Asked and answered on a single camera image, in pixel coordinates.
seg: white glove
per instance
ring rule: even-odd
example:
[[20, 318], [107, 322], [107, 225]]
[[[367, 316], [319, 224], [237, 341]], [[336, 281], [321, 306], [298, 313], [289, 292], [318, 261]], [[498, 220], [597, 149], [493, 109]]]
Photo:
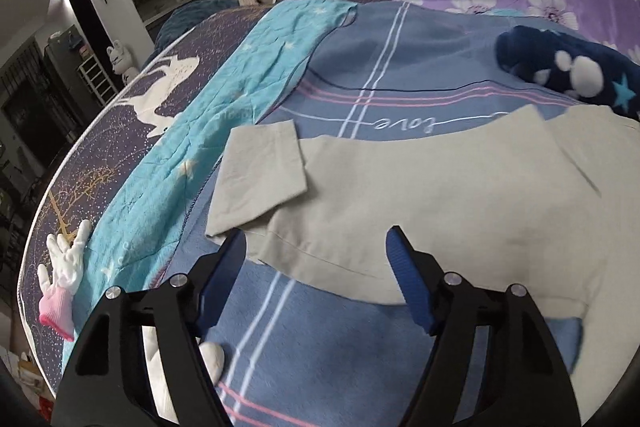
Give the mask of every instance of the white glove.
[[[154, 397], [158, 415], [178, 423], [178, 417], [175, 414], [174, 404], [171, 401], [169, 388], [164, 377], [164, 369], [162, 369], [156, 328], [142, 326], [142, 339], [145, 346], [146, 371], [149, 375], [151, 394]], [[225, 352], [221, 346], [210, 342], [200, 344], [198, 349], [209, 373], [209, 378], [213, 385], [216, 385], [225, 365]]]
[[40, 299], [40, 323], [54, 328], [67, 341], [74, 339], [71, 302], [82, 280], [84, 247], [91, 236], [91, 221], [80, 223], [78, 235], [70, 247], [59, 233], [58, 239], [50, 233], [47, 248], [51, 258], [52, 281], [44, 264], [38, 265], [38, 281], [42, 290]]

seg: doorway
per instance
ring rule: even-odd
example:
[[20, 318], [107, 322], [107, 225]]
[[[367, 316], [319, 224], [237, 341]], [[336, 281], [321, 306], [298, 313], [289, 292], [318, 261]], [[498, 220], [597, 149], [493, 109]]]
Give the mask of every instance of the doorway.
[[94, 4], [91, 0], [69, 0], [69, 2], [84, 36], [89, 42], [90, 48], [104, 68], [104, 71], [109, 75], [118, 90], [123, 89], [124, 83], [122, 77], [119, 74], [113, 73], [111, 61], [107, 53], [107, 47], [113, 46], [113, 43], [107, 35], [104, 26], [102, 26], [100, 17], [98, 17], [98, 14], [95, 12]]

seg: white stripe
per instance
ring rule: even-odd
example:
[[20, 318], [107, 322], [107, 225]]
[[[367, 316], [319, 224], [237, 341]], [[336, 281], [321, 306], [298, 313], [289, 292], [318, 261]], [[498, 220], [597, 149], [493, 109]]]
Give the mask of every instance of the white stripe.
[[499, 114], [509, 114], [509, 113], [505, 111], [496, 111], [496, 112], [492, 112], [491, 114], [479, 114], [478, 116], [465, 116], [463, 118], [454, 118], [453, 120], [444, 120], [441, 122], [434, 122], [433, 124], [442, 125], [443, 123], [459, 122], [463, 120], [475, 120], [476, 118], [493, 118], [494, 116], [498, 116]]
[[[271, 300], [271, 297], [273, 296], [273, 292], [276, 289], [276, 284], [278, 283], [278, 279], [280, 279], [280, 272], [276, 272], [276, 275], [274, 275], [273, 280], [271, 281], [271, 284], [269, 286], [267, 295], [264, 297], [264, 301], [262, 302], [262, 306], [260, 307], [260, 310], [258, 311], [257, 315], [255, 315], [254, 320], [251, 321], [251, 324], [249, 324], [248, 329], [244, 332], [244, 336], [242, 337], [242, 339], [240, 340], [240, 343], [238, 344], [238, 347], [236, 348], [234, 357], [231, 360], [231, 366], [229, 367], [229, 372], [226, 375], [226, 379], [225, 379], [225, 385], [227, 387], [231, 386], [231, 382], [234, 379], [234, 374], [236, 373], [236, 366], [238, 365], [238, 360], [240, 359], [240, 355], [242, 355], [242, 350], [244, 349], [244, 346], [246, 346], [246, 343], [249, 342], [249, 340], [251, 339], [252, 334], [254, 334], [255, 328], [258, 326], [258, 323], [262, 320], [262, 316], [264, 315], [264, 312], [267, 310], [269, 301]], [[226, 392], [223, 391], [220, 394], [220, 402], [222, 402], [223, 405], [225, 402], [225, 398], [226, 398]]]
[[[338, 133], [338, 136], [337, 136], [338, 138], [341, 138], [342, 135], [344, 134], [344, 131], [346, 130], [347, 124], [350, 123], [351, 117], [353, 116], [353, 112], [355, 111], [355, 109], [357, 107], [357, 103], [360, 101], [361, 97], [364, 95], [366, 87], [369, 86], [369, 83], [370, 83], [371, 79], [375, 75], [376, 70], [378, 69], [378, 67], [380, 65], [380, 62], [382, 61], [382, 57], [384, 56], [384, 54], [386, 52], [386, 49], [388, 49], [389, 42], [391, 42], [393, 31], [394, 31], [394, 29], [396, 27], [396, 23], [398, 21], [398, 16], [400, 15], [400, 12], [401, 12], [402, 8], [405, 5], [407, 6], [407, 9], [408, 9], [408, 4], [402, 4], [402, 6], [399, 7], [398, 12], [396, 12], [396, 16], [394, 18], [394, 22], [393, 22], [393, 24], [391, 26], [391, 29], [389, 30], [388, 36], [386, 37], [386, 42], [385, 42], [384, 48], [382, 49], [382, 53], [380, 54], [380, 57], [378, 57], [378, 60], [376, 61], [376, 65], [374, 66], [373, 70], [371, 71], [371, 74], [369, 75], [369, 78], [367, 79], [367, 82], [364, 84], [364, 86], [362, 86], [362, 89], [361, 89], [360, 94], [358, 96], [358, 100], [356, 101], [356, 103], [353, 104], [353, 106], [351, 107], [351, 111], [350, 111], [349, 115], [347, 116], [347, 118], [342, 123], [342, 126], [340, 128], [340, 132]], [[284, 291], [282, 292], [282, 295], [280, 296], [280, 300], [278, 301], [276, 309], [273, 312], [273, 317], [271, 317], [271, 319], [269, 320], [269, 323], [267, 324], [267, 327], [265, 328], [265, 330], [262, 333], [262, 336], [260, 337], [260, 341], [258, 341], [258, 345], [255, 347], [254, 352], [252, 353], [252, 355], [250, 357], [249, 367], [247, 368], [247, 371], [244, 374], [244, 378], [242, 379], [242, 386], [240, 388], [240, 393], [239, 393], [242, 398], [244, 398], [246, 390], [249, 388], [249, 384], [251, 384], [251, 379], [252, 379], [252, 377], [254, 375], [255, 365], [258, 362], [258, 359], [260, 358], [260, 355], [262, 354], [262, 350], [264, 349], [264, 346], [266, 345], [267, 341], [269, 340], [269, 337], [271, 335], [271, 331], [273, 331], [273, 328], [275, 327], [276, 322], [278, 321], [278, 318], [280, 318], [280, 313], [282, 312], [282, 309], [284, 308], [284, 305], [286, 304], [287, 299], [289, 298], [289, 294], [291, 293], [291, 290], [293, 289], [293, 286], [295, 286], [295, 284], [296, 284], [296, 281], [294, 279], [290, 279], [289, 282], [287, 283], [287, 286], [285, 287]], [[234, 412], [239, 412], [241, 407], [242, 407], [242, 403], [240, 401], [236, 400], [236, 404], [234, 405]], [[231, 422], [233, 424], [235, 424], [236, 423], [235, 422], [235, 418], [232, 418]]]
[[[302, 118], [310, 118], [311, 120], [322, 120], [324, 122], [344, 122], [344, 118], [324, 118], [322, 116], [314, 116], [312, 114], [305, 114], [303, 112], [296, 112], [293, 111], [291, 109], [287, 109], [284, 106], [280, 106], [279, 109], [283, 110], [284, 112], [288, 112], [290, 114], [294, 114], [295, 116], [300, 116]], [[356, 123], [355, 120], [347, 120], [347, 123]], [[373, 123], [371, 122], [361, 122], [362, 125], [373, 125]]]
[[393, 35], [394, 29], [396, 28], [396, 22], [398, 21], [398, 16], [400, 15], [400, 12], [402, 11], [403, 7], [404, 7], [404, 4], [401, 4], [400, 7], [398, 8], [398, 11], [396, 12], [396, 16], [394, 17], [394, 23], [391, 25], [391, 29], [389, 30], [389, 33], [386, 36], [386, 42], [385, 42], [384, 47], [382, 48], [382, 52], [380, 53], [380, 56], [378, 57], [378, 60], [376, 61], [376, 65], [373, 66], [373, 70], [371, 71], [371, 74], [369, 75], [369, 78], [367, 79], [367, 82], [365, 82], [364, 86], [362, 86], [362, 90], [360, 91], [360, 94], [358, 95], [358, 99], [353, 104], [353, 106], [351, 107], [351, 110], [349, 111], [349, 114], [347, 115], [347, 118], [342, 123], [342, 126], [340, 127], [340, 132], [338, 133], [338, 136], [337, 136], [338, 138], [342, 138], [342, 136], [344, 135], [344, 131], [347, 129], [347, 125], [350, 123], [351, 117], [353, 116], [353, 113], [356, 110], [356, 107], [358, 107], [358, 103], [360, 102], [361, 97], [365, 94], [366, 88], [369, 86], [369, 83], [371, 82], [371, 79], [373, 78], [373, 76], [376, 74], [376, 71], [378, 70], [378, 66], [380, 65], [380, 61], [382, 60], [382, 57], [385, 55], [386, 49], [389, 47], [389, 42], [391, 42], [391, 37]]
[[[258, 359], [260, 359], [262, 350], [264, 349], [264, 346], [269, 340], [271, 331], [273, 331], [273, 327], [276, 325], [276, 322], [280, 317], [280, 313], [284, 308], [284, 304], [287, 301], [287, 298], [289, 298], [289, 294], [291, 293], [291, 290], [293, 289], [293, 286], [295, 286], [295, 284], [296, 284], [295, 279], [289, 279], [289, 282], [285, 286], [284, 291], [280, 296], [278, 305], [276, 306], [276, 309], [273, 312], [273, 317], [271, 317], [271, 320], [267, 324], [267, 327], [262, 332], [262, 336], [260, 337], [260, 341], [258, 342], [258, 345], [255, 346], [254, 352], [252, 353], [251, 358], [249, 359], [249, 369], [244, 375], [244, 380], [242, 381], [242, 387], [240, 388], [239, 394], [242, 398], [244, 398], [244, 395], [246, 394], [246, 390], [249, 387], [249, 384], [251, 383], [251, 378], [254, 375], [255, 365], [258, 362]], [[236, 400], [236, 405], [234, 406], [234, 412], [238, 412], [241, 407], [242, 407], [242, 402], [240, 402], [239, 400]]]
[[[386, 58], [386, 62], [385, 62], [385, 66], [382, 68], [382, 71], [380, 71], [380, 74], [378, 75], [376, 81], [373, 83], [373, 86], [371, 86], [371, 89], [376, 89], [376, 87], [378, 87], [378, 83], [380, 81], [380, 79], [385, 76], [386, 73], [386, 68], [389, 67], [389, 63], [391, 62], [391, 59], [393, 58], [394, 54], [396, 53], [396, 48], [398, 47], [398, 41], [400, 39], [400, 33], [402, 32], [402, 26], [404, 25], [404, 18], [406, 17], [407, 12], [409, 11], [409, 3], [406, 3], [404, 5], [402, 5], [402, 7], [406, 7], [404, 10], [404, 13], [402, 14], [402, 19], [400, 20], [400, 24], [398, 25], [398, 31], [396, 32], [396, 38], [394, 39], [394, 45], [391, 49], [391, 53], [389, 53], [389, 56]], [[351, 139], [353, 140], [356, 137], [356, 134], [358, 133], [358, 129], [360, 127], [360, 124], [362, 123], [362, 120], [364, 120], [364, 115], [367, 112], [367, 109], [369, 108], [369, 102], [371, 101], [371, 99], [374, 97], [375, 95], [375, 91], [369, 91], [369, 98], [367, 99], [367, 102], [365, 102], [364, 106], [362, 107], [362, 110], [360, 112], [360, 117], [358, 118], [358, 121], [356, 122], [356, 125], [353, 126], [353, 131], [351, 131]]]

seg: blue gripper pad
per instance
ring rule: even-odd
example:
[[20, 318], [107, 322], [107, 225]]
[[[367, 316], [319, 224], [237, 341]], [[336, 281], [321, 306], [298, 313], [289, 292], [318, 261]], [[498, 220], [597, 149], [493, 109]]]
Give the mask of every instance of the blue gripper pad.
[[409, 311], [416, 324], [427, 333], [431, 330], [435, 319], [431, 314], [431, 293], [420, 276], [411, 259], [410, 250], [405, 246], [402, 237], [396, 230], [386, 232], [386, 257], [394, 271], [400, 291], [409, 306]]
[[220, 262], [215, 267], [200, 294], [200, 316], [196, 321], [198, 336], [204, 338], [207, 330], [218, 323], [226, 300], [231, 293], [246, 256], [246, 238], [238, 231], [220, 247]]

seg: dark teal blanket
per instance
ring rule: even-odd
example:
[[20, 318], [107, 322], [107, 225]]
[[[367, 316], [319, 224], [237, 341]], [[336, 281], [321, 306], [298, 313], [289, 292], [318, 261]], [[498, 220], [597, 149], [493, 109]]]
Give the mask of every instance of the dark teal blanket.
[[214, 13], [227, 8], [237, 7], [238, 0], [201, 0], [192, 1], [184, 6], [176, 9], [168, 21], [162, 25], [158, 37], [156, 38], [156, 46], [153, 53], [146, 60], [142, 68], [151, 63], [169, 44], [175, 41], [184, 32], [200, 24], [203, 20], [208, 19]]

